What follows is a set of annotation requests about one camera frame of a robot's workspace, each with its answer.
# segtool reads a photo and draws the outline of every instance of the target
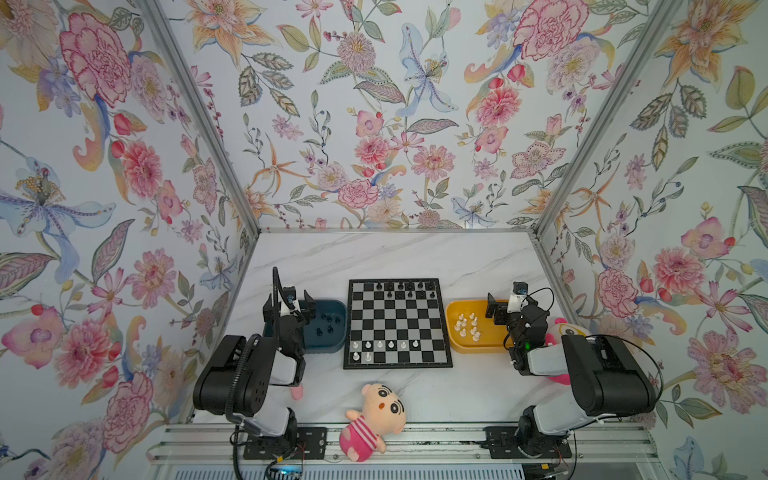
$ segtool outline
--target marble surface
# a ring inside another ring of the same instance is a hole
[[[284,286],[295,285],[316,299],[346,304],[349,279],[437,277],[447,306],[454,300],[509,295],[513,280],[530,291],[548,286],[526,233],[266,233],[258,241],[226,333],[249,336],[263,328],[261,309],[272,286],[272,267]],[[543,307],[549,292],[537,295]],[[557,303],[550,322],[561,316]],[[292,408],[299,422],[344,422],[358,409],[360,389],[383,382],[401,395],[409,422],[502,422],[517,420],[529,405],[570,388],[547,379],[520,376],[506,354],[452,352],[451,369],[342,369],[343,349],[306,356],[304,398],[287,387],[268,393]],[[196,412],[195,422],[224,422]]]

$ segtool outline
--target yellow tray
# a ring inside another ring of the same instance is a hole
[[[451,302],[445,310],[445,321],[448,323],[448,337],[451,340],[451,346],[459,353],[506,353],[502,345],[504,337],[507,336],[507,327],[495,325],[493,319],[485,318],[485,309],[488,307],[487,300],[457,300]],[[464,313],[467,319],[467,336],[461,336],[454,326],[458,316]],[[472,321],[469,314],[474,313],[478,319],[477,328],[480,331],[480,340],[472,340],[469,330],[472,329]],[[514,343],[512,339],[507,340],[507,347]]]

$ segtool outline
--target chessboard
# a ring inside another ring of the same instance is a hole
[[[344,369],[450,368],[436,278],[350,280]]]

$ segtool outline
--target plush toy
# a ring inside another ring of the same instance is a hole
[[[352,420],[339,437],[342,451],[353,462],[364,462],[374,450],[386,452],[381,435],[399,434],[406,427],[406,409],[400,398],[386,385],[375,383],[362,388],[362,412],[347,410]]]
[[[554,325],[547,329],[547,334],[544,337],[544,343],[548,346],[558,345],[561,342],[560,337],[563,335],[587,336],[590,335],[590,333],[589,330],[585,329],[584,327],[574,325],[573,323],[568,323],[568,321],[564,318],[558,318],[554,321]],[[571,384],[571,376],[569,376],[567,373],[558,376],[550,376],[547,378],[549,378],[552,382],[561,383],[563,385]]]

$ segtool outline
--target floral wallpaper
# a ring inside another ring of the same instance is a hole
[[[673,478],[764,478],[768,5],[686,5],[545,246],[581,325],[660,361],[661,401],[634,420]]]
[[[131,0],[0,0],[0,78],[0,478],[141,478],[252,235]]]
[[[653,6],[163,5],[265,230],[531,226]]]

